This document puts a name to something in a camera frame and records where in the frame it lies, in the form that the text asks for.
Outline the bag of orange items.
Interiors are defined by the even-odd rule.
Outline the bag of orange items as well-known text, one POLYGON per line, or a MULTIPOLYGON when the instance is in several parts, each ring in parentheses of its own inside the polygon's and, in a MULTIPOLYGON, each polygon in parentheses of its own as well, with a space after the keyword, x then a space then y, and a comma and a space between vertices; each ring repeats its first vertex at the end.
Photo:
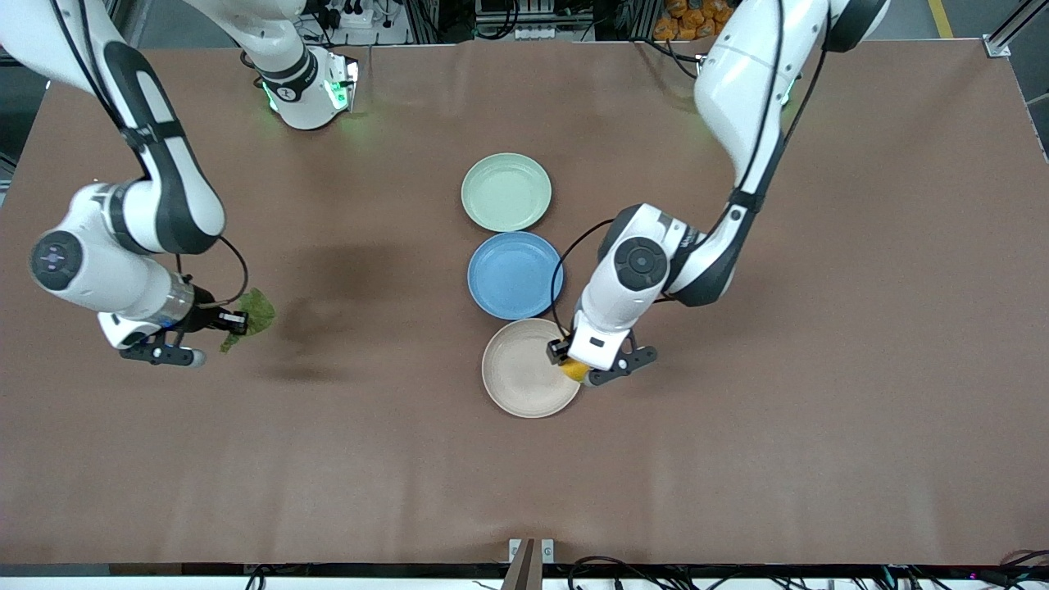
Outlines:
POLYGON ((714 38, 737 10, 742 0, 662 0, 652 24, 652 38, 663 41, 693 41, 714 38))

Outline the pale green plate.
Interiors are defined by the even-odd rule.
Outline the pale green plate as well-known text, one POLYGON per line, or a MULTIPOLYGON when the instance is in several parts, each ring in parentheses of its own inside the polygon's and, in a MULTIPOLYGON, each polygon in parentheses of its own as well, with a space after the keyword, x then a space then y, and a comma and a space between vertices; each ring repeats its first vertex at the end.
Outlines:
POLYGON ((544 217, 553 182, 538 161, 504 152, 477 161, 461 184, 470 220, 496 233, 528 230, 544 217))

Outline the beige plate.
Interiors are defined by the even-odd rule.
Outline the beige plate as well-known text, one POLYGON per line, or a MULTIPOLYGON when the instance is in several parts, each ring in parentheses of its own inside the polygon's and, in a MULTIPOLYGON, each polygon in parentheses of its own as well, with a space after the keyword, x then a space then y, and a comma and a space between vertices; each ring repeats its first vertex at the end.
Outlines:
POLYGON ((573 402, 580 384, 547 358, 561 336, 553 321, 528 318, 499 329, 484 347, 481 380, 494 402, 514 417, 541 419, 573 402))

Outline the green lettuce leaf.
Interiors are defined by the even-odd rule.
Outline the green lettuce leaf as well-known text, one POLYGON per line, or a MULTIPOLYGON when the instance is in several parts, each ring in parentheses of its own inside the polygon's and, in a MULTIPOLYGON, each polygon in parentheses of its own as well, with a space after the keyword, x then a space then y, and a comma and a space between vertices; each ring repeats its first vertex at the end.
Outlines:
POLYGON ((220 345, 220 352, 229 352, 231 347, 247 337, 266 331, 276 318, 276 309, 259 288, 250 288, 247 294, 237 299, 239 312, 247 313, 247 333, 243 335, 229 334, 220 345))

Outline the grey table edge bracket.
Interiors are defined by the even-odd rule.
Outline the grey table edge bracket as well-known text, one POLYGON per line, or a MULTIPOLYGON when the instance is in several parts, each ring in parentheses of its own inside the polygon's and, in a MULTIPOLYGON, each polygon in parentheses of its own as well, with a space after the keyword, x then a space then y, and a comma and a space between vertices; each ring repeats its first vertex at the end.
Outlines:
POLYGON ((501 590, 543 590, 543 567, 555 563, 551 538, 513 538, 508 542, 510 566, 501 590))

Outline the aluminium frame profile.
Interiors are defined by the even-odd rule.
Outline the aluminium frame profile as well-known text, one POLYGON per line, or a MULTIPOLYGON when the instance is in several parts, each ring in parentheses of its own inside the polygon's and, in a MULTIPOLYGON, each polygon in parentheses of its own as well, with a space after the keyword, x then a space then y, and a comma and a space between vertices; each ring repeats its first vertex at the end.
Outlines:
POLYGON ((1010 56, 1009 43, 1043 10, 1049 10, 1049 0, 1019 0, 1016 7, 996 27, 994 31, 983 34, 982 42, 986 56, 1010 56))

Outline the blue plate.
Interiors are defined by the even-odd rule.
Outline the blue plate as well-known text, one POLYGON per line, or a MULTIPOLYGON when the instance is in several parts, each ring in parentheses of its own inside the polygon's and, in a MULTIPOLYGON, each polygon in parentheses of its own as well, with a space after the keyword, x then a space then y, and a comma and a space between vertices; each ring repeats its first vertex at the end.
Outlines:
POLYGON ((498 233, 484 240, 467 266, 467 287, 489 315, 517 321, 542 315, 565 283, 561 254, 535 233, 498 233))

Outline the white power strip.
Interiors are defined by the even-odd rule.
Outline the white power strip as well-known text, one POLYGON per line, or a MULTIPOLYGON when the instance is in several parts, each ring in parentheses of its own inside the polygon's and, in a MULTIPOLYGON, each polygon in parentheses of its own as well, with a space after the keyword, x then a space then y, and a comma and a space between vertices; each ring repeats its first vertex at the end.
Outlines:
POLYGON ((371 29, 374 3, 372 0, 329 0, 320 15, 325 17, 322 22, 326 30, 371 29))

